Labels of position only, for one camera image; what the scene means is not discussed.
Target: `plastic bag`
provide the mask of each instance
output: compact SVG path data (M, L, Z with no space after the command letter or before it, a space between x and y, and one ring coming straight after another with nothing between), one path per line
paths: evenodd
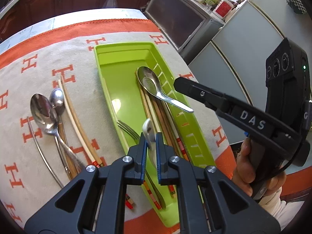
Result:
M117 0L106 0L102 9L117 8Z

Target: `green plastic tray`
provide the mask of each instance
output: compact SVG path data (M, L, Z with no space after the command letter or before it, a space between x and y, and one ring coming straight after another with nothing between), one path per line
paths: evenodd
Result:
M159 77L165 94L188 105L185 96L174 90L174 77L153 43L128 42L101 44L94 47L94 52L105 99L126 154L129 147L135 145L135 142L127 133L124 133L118 127L117 120L125 122L139 135L142 132L142 125L146 120L135 75L135 71L139 67L146 66L151 68ZM185 113L172 105L168 106L192 163L203 168L207 165L215 165L194 114ZM164 225L166 227L172 227L179 222L177 199L171 198L167 186L160 186L158 184L157 170L149 161L149 158L147 158L146 162L146 171L163 196L166 209L158 210L142 185L143 191ZM147 177L145 181L152 193L156 195Z

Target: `hand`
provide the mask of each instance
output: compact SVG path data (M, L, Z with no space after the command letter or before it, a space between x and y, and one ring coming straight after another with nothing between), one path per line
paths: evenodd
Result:
M248 196L252 195L249 185L255 180L255 170L249 161L250 139L247 138L241 145L241 151L237 155L236 168L233 172L232 181L239 186ZM282 172L266 182L267 190L263 196L275 193L286 181L286 173Z

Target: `white lettering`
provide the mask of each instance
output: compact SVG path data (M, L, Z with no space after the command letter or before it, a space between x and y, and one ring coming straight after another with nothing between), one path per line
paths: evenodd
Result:
M266 123L266 122L265 122L264 120L260 121L260 122L259 122L258 128L259 128L259 129L263 129L265 123Z
M246 111L243 111L243 112L241 113L241 119L246 119L247 116L248 116L248 113L247 113Z
M252 117L251 119L250 119L250 121L248 121L248 123L252 123L252 125L255 125L255 116L254 117Z

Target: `camera lens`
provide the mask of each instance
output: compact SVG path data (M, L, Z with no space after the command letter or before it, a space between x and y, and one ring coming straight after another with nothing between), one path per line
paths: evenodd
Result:
M280 62L278 61L278 59L276 59L273 65L273 75L276 77L279 72L280 72Z
M272 73L272 69L271 69L271 66L269 66L267 71L266 71L266 76L268 79L271 77L271 73Z
M289 60L288 60L288 55L286 53L283 54L282 57L282 68L283 70L286 70L288 68Z

